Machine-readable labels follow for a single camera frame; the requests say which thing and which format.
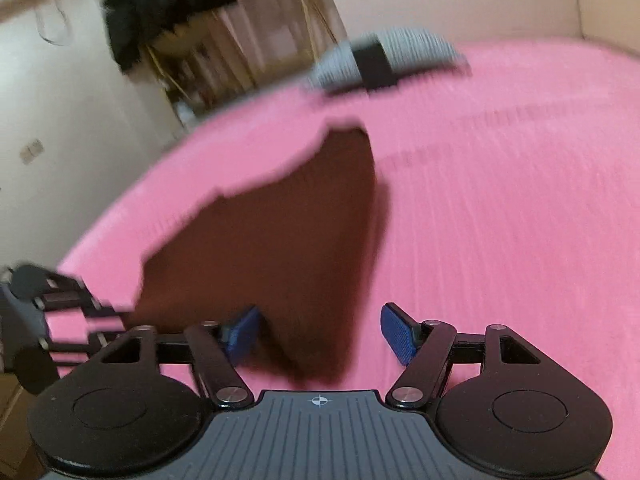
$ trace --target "silver bolt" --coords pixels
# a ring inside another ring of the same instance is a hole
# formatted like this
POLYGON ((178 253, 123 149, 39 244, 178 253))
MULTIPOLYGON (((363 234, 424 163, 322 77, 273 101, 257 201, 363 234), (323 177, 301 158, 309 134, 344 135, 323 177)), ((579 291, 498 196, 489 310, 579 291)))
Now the silver bolt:
POLYGON ((418 400, 422 398, 422 392, 418 388, 403 386, 402 388, 393 390, 391 396, 398 402, 409 404, 411 402, 418 402, 418 400))
POLYGON ((237 386, 230 386, 228 388, 222 388, 216 393, 216 397, 222 402, 229 404, 237 404, 242 402, 249 396, 249 393, 244 388, 238 388, 237 386))

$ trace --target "bed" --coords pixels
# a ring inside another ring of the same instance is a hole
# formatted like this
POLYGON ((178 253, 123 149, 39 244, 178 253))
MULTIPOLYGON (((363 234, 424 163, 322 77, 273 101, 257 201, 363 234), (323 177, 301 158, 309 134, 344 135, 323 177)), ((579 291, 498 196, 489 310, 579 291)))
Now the bed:
MULTIPOLYGON (((634 478, 640 62, 560 40, 461 50, 471 75, 434 72, 337 98, 291 85, 210 120, 104 213, 60 271, 81 276, 101 300, 131 306, 145 255, 201 205, 295 160, 328 122, 357 119, 389 206, 340 388, 386 392, 399 375, 380 335, 387 301, 459 332, 504 323, 603 397, 614 433, 599 471, 634 478)), ((87 331, 79 314, 50 315, 49 325, 60 340, 87 331)), ((164 372, 190 381, 183 367, 164 372)), ((473 373, 456 367, 452 380, 473 373)), ((244 378, 256 393, 290 386, 244 378)))

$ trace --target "pink bedsheet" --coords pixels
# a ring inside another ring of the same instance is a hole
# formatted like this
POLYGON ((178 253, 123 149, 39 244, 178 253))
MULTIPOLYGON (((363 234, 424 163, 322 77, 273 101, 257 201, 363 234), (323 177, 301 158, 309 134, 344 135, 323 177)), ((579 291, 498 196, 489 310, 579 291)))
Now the pink bedsheet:
MULTIPOLYGON (((380 306, 460 332, 510 325, 609 405, 609 480, 640 468, 640 63, 582 43, 462 49, 472 76, 324 99, 285 88, 202 126, 118 200, 60 265, 131 305, 141 261, 216 193, 277 174, 328 122, 369 131, 389 215, 344 389, 400 366, 380 306)), ((51 318, 82 339, 79 316, 51 318)), ((183 370, 172 373, 183 377, 183 370)), ((458 378, 465 372, 457 371, 458 378)), ((255 392, 286 381, 245 375, 255 392)))

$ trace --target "brown cloth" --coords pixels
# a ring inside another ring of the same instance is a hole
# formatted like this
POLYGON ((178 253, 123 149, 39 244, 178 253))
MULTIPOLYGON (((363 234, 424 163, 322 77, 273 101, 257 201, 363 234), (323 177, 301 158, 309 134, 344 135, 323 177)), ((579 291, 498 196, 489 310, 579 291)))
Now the brown cloth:
POLYGON ((346 366, 376 178, 367 134, 331 130, 283 179, 206 206, 144 266, 127 327, 161 333, 266 320, 258 366, 295 380, 338 380, 346 366))

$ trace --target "gray pillow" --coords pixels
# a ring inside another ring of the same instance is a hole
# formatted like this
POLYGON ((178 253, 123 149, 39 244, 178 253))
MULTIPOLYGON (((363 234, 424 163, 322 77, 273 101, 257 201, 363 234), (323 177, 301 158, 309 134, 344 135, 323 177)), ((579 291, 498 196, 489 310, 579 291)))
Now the gray pillow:
POLYGON ((390 28, 355 41, 343 41, 324 54, 309 75, 309 88, 340 91, 359 86, 362 78, 353 49, 366 46, 376 38, 391 68, 399 75, 466 62, 452 44, 424 28, 390 28))

